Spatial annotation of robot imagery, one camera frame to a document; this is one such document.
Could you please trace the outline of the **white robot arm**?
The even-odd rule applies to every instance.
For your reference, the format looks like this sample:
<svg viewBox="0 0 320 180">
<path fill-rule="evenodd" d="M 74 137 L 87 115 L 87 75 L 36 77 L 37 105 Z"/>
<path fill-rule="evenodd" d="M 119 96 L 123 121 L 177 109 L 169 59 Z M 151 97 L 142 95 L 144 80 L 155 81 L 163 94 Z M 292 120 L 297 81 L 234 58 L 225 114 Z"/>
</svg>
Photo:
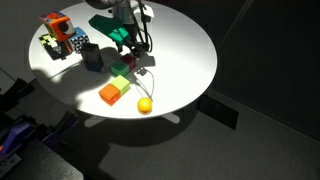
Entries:
<svg viewBox="0 0 320 180">
<path fill-rule="evenodd" d="M 153 9 L 142 0 L 84 0 L 98 10 L 107 10 L 111 17 L 94 15 L 89 25 L 110 38 L 118 52 L 126 46 L 137 58 L 151 52 L 152 38 L 147 24 L 154 19 Z"/>
</svg>

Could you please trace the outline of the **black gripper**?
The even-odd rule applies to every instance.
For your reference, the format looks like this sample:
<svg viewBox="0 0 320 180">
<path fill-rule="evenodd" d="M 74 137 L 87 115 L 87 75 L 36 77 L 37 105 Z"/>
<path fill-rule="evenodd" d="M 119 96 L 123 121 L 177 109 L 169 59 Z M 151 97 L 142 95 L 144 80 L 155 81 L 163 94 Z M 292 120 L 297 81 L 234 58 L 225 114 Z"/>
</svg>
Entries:
<svg viewBox="0 0 320 180">
<path fill-rule="evenodd" d="M 144 42 L 138 42 L 136 40 L 132 40 L 129 36 L 125 38 L 121 38 L 120 42 L 116 43 L 118 51 L 122 51 L 122 47 L 126 46 L 131 54 L 136 58 L 143 57 L 149 51 L 149 44 Z"/>
</svg>

